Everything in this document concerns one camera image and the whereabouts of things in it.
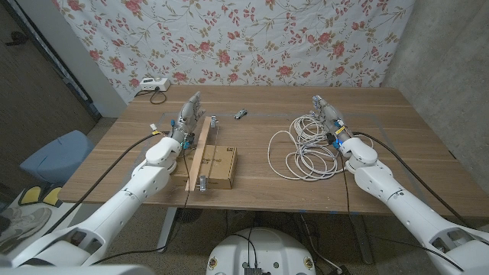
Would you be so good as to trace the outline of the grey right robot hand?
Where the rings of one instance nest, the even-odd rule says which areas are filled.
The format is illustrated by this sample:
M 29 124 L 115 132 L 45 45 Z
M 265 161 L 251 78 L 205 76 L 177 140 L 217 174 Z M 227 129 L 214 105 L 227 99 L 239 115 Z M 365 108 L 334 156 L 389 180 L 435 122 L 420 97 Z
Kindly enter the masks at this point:
M 331 142 L 335 148 L 340 148 L 345 141 L 353 137 L 342 113 L 320 95 L 313 96 L 313 107 L 313 116 L 322 124 L 326 135 L 335 138 Z

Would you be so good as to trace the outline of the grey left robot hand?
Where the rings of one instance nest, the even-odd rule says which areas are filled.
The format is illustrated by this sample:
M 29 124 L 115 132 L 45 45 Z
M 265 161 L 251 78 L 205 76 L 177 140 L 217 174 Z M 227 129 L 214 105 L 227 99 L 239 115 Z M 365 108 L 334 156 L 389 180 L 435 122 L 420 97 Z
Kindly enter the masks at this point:
M 201 92 L 196 92 L 181 108 L 170 137 L 179 143 L 185 141 L 186 137 L 194 132 L 199 119 L 205 113 L 206 110 L 201 108 Z

